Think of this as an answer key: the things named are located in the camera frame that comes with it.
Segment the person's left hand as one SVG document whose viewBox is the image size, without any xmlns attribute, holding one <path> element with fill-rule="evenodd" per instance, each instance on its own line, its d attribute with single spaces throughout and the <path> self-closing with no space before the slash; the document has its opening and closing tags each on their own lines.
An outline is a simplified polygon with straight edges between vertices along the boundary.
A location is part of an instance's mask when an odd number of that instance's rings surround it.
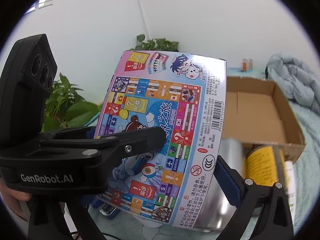
<svg viewBox="0 0 320 240">
<path fill-rule="evenodd" d="M 28 202 L 31 199 L 30 193 L 8 188 L 5 181 L 1 178 L 1 195 L 5 204 L 13 213 L 18 215 L 18 217 L 22 218 L 23 220 L 28 220 L 27 215 L 20 206 L 20 202 Z"/>
</svg>

